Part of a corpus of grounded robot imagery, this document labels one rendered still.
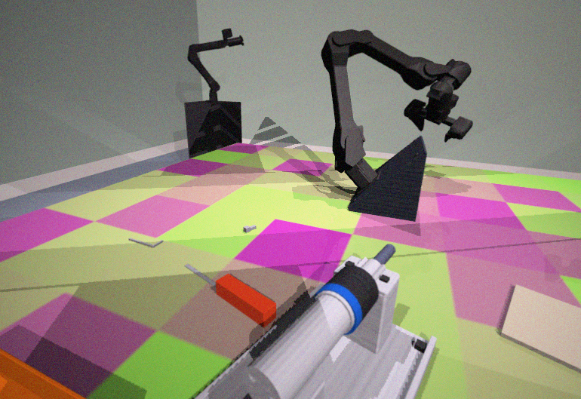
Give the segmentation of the blue ring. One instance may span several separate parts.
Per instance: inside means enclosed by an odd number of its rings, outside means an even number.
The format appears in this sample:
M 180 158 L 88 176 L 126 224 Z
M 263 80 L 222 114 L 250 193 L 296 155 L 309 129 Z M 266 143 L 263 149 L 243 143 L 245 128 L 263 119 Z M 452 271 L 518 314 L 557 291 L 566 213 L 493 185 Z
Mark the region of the blue ring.
M 348 302 L 348 304 L 350 305 L 354 312 L 355 323 L 352 329 L 348 333 L 345 333 L 344 335 L 349 335 L 350 333 L 353 333 L 357 329 L 362 320 L 362 310 L 358 300 L 349 290 L 338 284 L 326 284 L 315 294 L 315 297 L 323 291 L 335 292 L 339 294 L 342 298 L 344 298 L 345 301 Z

